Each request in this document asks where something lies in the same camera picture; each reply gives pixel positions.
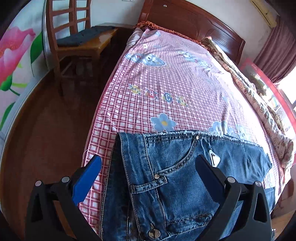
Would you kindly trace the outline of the blue denim jeans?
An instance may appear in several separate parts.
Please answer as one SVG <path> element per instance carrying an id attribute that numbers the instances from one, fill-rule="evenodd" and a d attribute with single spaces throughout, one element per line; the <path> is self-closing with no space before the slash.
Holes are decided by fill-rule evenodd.
<path id="1" fill-rule="evenodd" d="M 202 131 L 118 133 L 101 204 L 102 240 L 195 240 L 219 203 L 202 182 L 203 156 L 225 176 L 252 184 L 272 168 L 259 145 Z"/>

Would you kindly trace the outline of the floral patterned quilt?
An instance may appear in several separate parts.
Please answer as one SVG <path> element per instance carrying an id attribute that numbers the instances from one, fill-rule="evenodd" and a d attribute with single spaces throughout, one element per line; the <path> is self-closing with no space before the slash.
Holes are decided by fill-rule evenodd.
<path id="1" fill-rule="evenodd" d="M 238 69 L 223 50 L 210 38 L 201 40 L 218 63 L 231 74 L 232 79 L 252 105 L 261 119 L 263 126 L 272 141 L 284 171 L 290 170 L 295 158 L 295 137 L 289 137 L 276 112 L 257 93 L 255 85 Z"/>

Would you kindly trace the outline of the floral wardrobe sliding doors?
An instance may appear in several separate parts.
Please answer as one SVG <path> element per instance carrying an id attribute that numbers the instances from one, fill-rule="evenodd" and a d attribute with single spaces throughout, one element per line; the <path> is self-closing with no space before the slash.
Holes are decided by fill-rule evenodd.
<path id="1" fill-rule="evenodd" d="M 1 1 L 1 150 L 25 101 L 48 73 L 46 1 Z"/>

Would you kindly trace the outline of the mauve window curtain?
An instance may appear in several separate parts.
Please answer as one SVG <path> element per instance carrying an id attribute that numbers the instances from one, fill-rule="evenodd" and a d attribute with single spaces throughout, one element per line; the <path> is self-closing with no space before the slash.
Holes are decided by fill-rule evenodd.
<path id="1" fill-rule="evenodd" d="M 276 21 L 276 27 L 254 60 L 272 83 L 279 83 L 295 68 L 295 37 L 281 17 Z"/>

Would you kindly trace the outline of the pink checkered bed sheet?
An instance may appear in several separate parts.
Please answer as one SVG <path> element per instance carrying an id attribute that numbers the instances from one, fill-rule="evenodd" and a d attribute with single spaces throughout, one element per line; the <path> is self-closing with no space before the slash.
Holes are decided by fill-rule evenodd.
<path id="1" fill-rule="evenodd" d="M 99 100 L 86 142 L 86 164 L 102 170 L 80 210 L 99 235 L 101 204 L 118 133 L 202 131 L 255 143 L 272 168 L 261 181 L 270 209 L 285 185 L 285 173 L 263 123 L 231 77 L 204 45 L 162 30 L 137 29 Z"/>

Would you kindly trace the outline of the dark seat cushion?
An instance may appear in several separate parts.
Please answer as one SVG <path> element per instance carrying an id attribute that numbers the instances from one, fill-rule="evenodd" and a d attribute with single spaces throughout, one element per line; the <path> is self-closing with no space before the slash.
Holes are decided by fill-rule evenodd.
<path id="1" fill-rule="evenodd" d="M 78 33 L 57 40 L 58 47 L 77 47 L 94 39 L 100 34 L 114 30 L 114 26 L 93 26 Z"/>

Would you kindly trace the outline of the wooden slat-back chair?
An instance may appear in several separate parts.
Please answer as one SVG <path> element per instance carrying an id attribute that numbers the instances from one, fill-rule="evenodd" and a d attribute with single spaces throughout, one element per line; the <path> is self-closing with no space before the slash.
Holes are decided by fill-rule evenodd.
<path id="1" fill-rule="evenodd" d="M 61 96 L 62 80 L 74 79 L 77 82 L 78 78 L 65 75 L 71 63 L 62 70 L 60 61 L 67 57 L 91 59 L 92 76 L 98 77 L 95 65 L 101 52 L 110 44 L 118 30 L 114 26 L 92 27 L 90 11 L 91 1 L 86 1 L 84 7 L 78 6 L 77 1 L 69 1 L 68 7 L 60 10 L 53 9 L 53 1 L 46 1 L 47 34 Z"/>

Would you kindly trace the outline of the dark wooden headboard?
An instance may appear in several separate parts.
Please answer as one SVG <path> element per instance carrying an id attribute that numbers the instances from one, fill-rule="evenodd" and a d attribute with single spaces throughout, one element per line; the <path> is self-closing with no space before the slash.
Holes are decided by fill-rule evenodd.
<path id="1" fill-rule="evenodd" d="M 152 22 L 193 40 L 212 40 L 238 64 L 245 41 L 217 17 L 188 1 L 145 1 L 138 22 Z"/>

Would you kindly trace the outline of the red bed guard rail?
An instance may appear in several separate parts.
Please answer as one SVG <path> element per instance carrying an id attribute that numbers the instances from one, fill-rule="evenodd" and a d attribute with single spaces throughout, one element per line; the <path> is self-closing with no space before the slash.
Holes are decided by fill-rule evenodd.
<path id="1" fill-rule="evenodd" d="M 295 112 L 284 93 L 249 58 L 239 65 L 240 71 L 255 85 L 256 92 L 275 113 L 280 129 L 288 136 L 295 135 Z"/>

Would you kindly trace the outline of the wall air conditioner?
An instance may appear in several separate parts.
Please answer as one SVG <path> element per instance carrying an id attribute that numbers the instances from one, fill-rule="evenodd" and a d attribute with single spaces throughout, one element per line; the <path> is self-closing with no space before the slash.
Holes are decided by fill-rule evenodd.
<path id="1" fill-rule="evenodd" d="M 277 26 L 276 17 L 273 16 L 273 13 L 263 1 L 250 0 L 250 2 L 255 6 L 270 28 L 275 28 Z"/>

